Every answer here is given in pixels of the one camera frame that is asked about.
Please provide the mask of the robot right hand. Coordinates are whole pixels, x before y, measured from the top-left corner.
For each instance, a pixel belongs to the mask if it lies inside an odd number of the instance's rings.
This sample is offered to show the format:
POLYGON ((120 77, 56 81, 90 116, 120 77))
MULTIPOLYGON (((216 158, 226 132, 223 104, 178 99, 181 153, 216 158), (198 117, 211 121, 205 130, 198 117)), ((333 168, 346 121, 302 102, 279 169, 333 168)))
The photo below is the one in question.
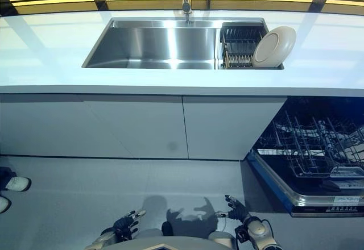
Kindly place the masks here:
POLYGON ((216 212, 215 216, 217 218, 229 218, 238 220, 241 223, 244 223, 248 218, 251 217, 251 214, 248 212, 245 205, 243 205, 239 200, 234 198, 231 195, 225 195, 225 201, 227 205, 230 207, 228 212, 216 212))

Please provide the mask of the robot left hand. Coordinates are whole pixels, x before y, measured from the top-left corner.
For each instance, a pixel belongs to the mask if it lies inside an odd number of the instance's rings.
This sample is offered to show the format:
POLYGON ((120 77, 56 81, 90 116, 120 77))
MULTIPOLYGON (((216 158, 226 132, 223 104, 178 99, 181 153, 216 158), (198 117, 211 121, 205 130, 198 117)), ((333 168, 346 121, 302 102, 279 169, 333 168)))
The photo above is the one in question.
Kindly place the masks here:
POLYGON ((140 219, 145 216, 146 210, 133 210, 118 219, 113 224, 113 230, 119 241, 127 241, 133 238, 139 231, 140 219))

